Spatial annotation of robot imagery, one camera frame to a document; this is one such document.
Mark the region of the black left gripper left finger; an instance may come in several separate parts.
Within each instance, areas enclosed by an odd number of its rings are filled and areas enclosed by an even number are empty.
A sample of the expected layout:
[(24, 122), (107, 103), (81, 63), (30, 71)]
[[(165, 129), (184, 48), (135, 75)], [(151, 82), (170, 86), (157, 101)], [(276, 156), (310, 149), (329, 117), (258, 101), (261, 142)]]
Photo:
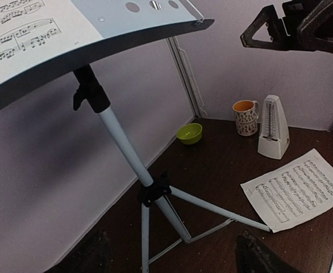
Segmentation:
[(110, 272), (111, 247), (106, 230), (87, 235), (75, 248), (46, 272)]

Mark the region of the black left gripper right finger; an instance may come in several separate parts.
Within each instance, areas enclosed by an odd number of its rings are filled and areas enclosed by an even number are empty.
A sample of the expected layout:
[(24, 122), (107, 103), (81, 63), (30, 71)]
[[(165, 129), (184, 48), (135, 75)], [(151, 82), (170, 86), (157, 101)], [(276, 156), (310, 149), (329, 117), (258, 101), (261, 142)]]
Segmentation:
[(249, 230), (237, 237), (235, 258), (237, 272), (297, 272)]

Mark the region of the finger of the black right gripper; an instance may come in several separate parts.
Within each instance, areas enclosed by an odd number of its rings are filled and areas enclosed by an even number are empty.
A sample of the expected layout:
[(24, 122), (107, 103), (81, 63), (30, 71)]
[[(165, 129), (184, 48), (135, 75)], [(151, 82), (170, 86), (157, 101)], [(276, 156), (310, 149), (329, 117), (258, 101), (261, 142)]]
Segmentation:
[(333, 1), (319, 1), (297, 28), (305, 49), (333, 53)]
[[(265, 26), (270, 40), (257, 40), (254, 35)], [(240, 40), (246, 48), (260, 48), (274, 51), (295, 50), (296, 40), (286, 33), (282, 19), (277, 16), (273, 5), (265, 6), (241, 34)]]

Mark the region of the light blue music stand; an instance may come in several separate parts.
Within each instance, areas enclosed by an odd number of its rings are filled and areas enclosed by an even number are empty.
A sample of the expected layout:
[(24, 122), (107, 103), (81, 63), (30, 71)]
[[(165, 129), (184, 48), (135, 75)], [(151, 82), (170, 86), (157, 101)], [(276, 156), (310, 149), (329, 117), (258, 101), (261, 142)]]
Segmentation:
[[(191, 117), (165, 41), (93, 64), (142, 162)], [(130, 187), (135, 174), (90, 106), (72, 108), (73, 74), (0, 111), (0, 272), (43, 272)]]

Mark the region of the sheet music page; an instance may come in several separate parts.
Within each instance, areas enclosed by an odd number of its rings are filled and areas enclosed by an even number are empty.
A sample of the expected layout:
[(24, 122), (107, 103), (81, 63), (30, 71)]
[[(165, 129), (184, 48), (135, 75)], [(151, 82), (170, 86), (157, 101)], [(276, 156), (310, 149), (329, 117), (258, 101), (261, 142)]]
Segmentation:
[(0, 1), (0, 76), (102, 39), (72, 1)]
[(276, 233), (333, 208), (333, 167), (312, 149), (241, 188), (259, 217)]

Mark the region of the white metronome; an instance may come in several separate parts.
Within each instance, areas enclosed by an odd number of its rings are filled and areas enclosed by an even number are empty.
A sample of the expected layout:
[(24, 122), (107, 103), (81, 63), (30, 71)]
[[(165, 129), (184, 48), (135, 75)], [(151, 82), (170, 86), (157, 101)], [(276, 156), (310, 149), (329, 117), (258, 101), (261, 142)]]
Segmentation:
[(281, 160), (289, 143), (289, 128), (281, 100), (279, 96), (270, 94), (263, 101), (258, 153)]

